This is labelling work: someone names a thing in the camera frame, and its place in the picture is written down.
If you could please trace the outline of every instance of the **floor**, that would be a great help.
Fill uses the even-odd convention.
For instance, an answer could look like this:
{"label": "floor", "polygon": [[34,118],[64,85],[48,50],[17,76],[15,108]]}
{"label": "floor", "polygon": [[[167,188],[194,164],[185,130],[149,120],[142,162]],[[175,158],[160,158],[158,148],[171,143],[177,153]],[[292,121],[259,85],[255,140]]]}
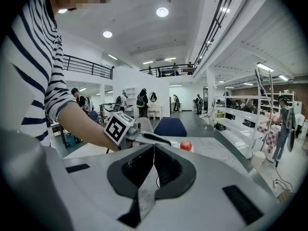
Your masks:
{"label": "floor", "polygon": [[[235,138],[232,133],[227,130],[220,132],[212,129],[203,119],[191,111],[173,113],[171,117],[179,118],[182,121],[187,130],[187,137],[213,137],[218,140],[241,162],[247,172],[253,175],[253,180],[257,184],[261,186],[269,186],[276,196],[283,192],[281,186],[277,185],[277,188],[273,187],[274,180],[280,179],[273,163],[265,160],[256,172],[256,170],[250,165],[249,160],[247,160],[243,155],[244,151],[247,150],[247,146],[241,140]],[[153,128],[155,128],[159,122],[159,119],[151,119],[150,121]],[[292,184],[292,192],[294,193],[299,189],[308,168],[307,153],[301,148],[303,143],[303,140],[295,140],[294,148],[291,153],[287,150],[287,148],[285,148],[282,159],[277,167],[280,176]],[[60,135],[55,137],[51,136],[51,145],[56,148],[60,158],[68,156],[86,144],[87,143],[83,141],[80,144],[76,144],[73,148],[65,149]],[[261,145],[262,142],[258,141],[255,148],[261,148]]]}

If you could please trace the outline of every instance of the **white pillar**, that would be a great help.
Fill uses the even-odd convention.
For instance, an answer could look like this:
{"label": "white pillar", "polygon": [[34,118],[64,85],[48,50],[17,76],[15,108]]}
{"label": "white pillar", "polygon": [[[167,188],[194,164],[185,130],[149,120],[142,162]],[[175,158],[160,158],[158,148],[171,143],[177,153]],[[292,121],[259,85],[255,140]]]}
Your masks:
{"label": "white pillar", "polygon": [[101,84],[101,87],[100,87],[100,99],[101,99],[101,103],[105,103],[105,85],[104,84]]}
{"label": "white pillar", "polygon": [[213,106],[215,106],[215,104],[213,102],[215,102],[215,85],[216,85],[216,81],[215,81],[215,74],[214,71],[212,70],[212,68],[208,67],[206,69],[206,79],[207,79],[207,93],[208,93],[208,114],[212,114],[210,117],[211,120],[211,125],[214,126],[214,120],[215,120],[215,110],[212,109]]}

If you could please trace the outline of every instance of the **black rubber strip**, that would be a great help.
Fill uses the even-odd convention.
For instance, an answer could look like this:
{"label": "black rubber strip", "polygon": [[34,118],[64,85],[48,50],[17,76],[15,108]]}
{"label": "black rubber strip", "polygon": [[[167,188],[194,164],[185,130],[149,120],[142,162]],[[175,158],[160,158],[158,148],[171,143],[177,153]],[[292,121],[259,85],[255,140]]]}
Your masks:
{"label": "black rubber strip", "polygon": [[261,211],[244,195],[244,193],[235,185],[224,187],[222,189],[230,199],[239,214],[249,225],[263,216]]}
{"label": "black rubber strip", "polygon": [[80,164],[80,165],[75,165],[75,166],[71,166],[71,167],[66,167],[66,171],[70,174],[70,173],[74,173],[86,168],[89,168],[90,166],[87,164]]}

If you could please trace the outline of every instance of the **blue jeans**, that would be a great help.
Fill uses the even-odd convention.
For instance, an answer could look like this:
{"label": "blue jeans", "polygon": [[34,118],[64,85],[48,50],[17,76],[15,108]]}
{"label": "blue jeans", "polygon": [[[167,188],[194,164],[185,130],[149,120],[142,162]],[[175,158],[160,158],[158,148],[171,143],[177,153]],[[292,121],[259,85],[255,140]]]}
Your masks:
{"label": "blue jeans", "polygon": [[289,130],[285,127],[284,124],[282,124],[281,126],[281,130],[278,136],[278,142],[277,142],[277,146],[276,146],[276,150],[274,152],[274,156],[273,159],[274,160],[280,160],[282,153],[283,153],[283,149],[284,149],[284,145],[285,142],[287,140],[289,134]]}

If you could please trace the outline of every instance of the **white chair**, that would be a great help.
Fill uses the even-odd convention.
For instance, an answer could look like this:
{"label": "white chair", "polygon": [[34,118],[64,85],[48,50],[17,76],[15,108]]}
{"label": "white chair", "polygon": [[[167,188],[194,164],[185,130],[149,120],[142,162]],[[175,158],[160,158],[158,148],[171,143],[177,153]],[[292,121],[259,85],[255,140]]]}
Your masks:
{"label": "white chair", "polygon": [[155,120],[156,112],[155,112],[155,111],[153,111],[153,112],[148,112],[148,119],[150,119],[150,116],[153,116],[153,120]]}
{"label": "white chair", "polygon": [[137,124],[140,123],[141,131],[153,133],[153,127],[150,120],[146,117],[140,117],[137,119]]}

